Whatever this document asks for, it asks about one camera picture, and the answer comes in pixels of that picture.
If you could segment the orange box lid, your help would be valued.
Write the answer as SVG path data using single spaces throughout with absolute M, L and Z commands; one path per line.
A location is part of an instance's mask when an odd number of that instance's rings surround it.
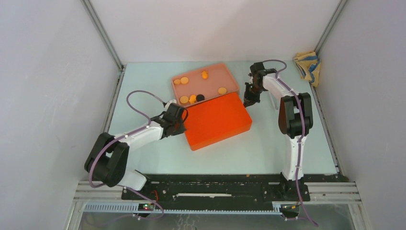
M 191 106 L 187 111 L 185 136 L 192 151 L 249 131 L 252 126 L 236 92 Z

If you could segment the pink cookie tray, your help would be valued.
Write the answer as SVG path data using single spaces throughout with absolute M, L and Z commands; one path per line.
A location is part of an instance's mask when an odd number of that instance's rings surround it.
M 201 72 L 203 70 L 208 71 L 208 79 L 202 78 Z M 175 79 L 181 79 L 181 77 L 188 77 L 189 82 L 187 84 L 175 85 L 173 81 Z M 190 107 L 195 104 L 199 104 L 222 96 L 223 94 L 220 95 L 218 93 L 218 89 L 220 87 L 225 87 L 227 89 L 227 93 L 239 93 L 239 84 L 224 62 L 208 65 L 175 76 L 171 79 L 171 85 L 176 101 L 184 107 Z M 187 104 L 180 103 L 180 98 L 182 96 L 190 97 L 192 94 L 195 94 L 196 96 L 198 94 L 202 94 L 205 96 L 205 100 L 193 104 L 190 104 L 189 102 Z

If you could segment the metal tongs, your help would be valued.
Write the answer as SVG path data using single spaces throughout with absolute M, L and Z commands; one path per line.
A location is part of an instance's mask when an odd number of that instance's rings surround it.
M 269 91 L 270 99 L 272 102 L 272 106 L 275 110 L 279 110 L 280 108 L 280 93 Z

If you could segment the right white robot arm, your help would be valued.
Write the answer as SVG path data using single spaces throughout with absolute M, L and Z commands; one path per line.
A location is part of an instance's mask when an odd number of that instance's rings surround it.
M 278 115 L 278 126 L 286 140 L 286 160 L 282 174 L 287 181 L 303 177 L 304 145 L 313 127 L 311 96 L 299 93 L 280 77 L 281 70 L 267 69 L 264 61 L 250 66 L 249 81 L 245 83 L 243 105 L 252 106 L 260 102 L 262 92 L 270 95 Z

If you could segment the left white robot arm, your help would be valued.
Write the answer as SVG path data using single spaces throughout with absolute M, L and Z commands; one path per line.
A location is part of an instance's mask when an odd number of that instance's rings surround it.
M 186 131 L 184 123 L 188 110 L 172 101 L 164 103 L 164 106 L 161 114 L 148 118 L 147 123 L 136 130 L 115 136 L 103 132 L 98 136 L 84 164 L 89 182 L 98 180 L 108 187 L 131 188 L 133 194 L 142 200 L 151 195 L 146 176 L 126 166 L 131 148 L 137 149 Z

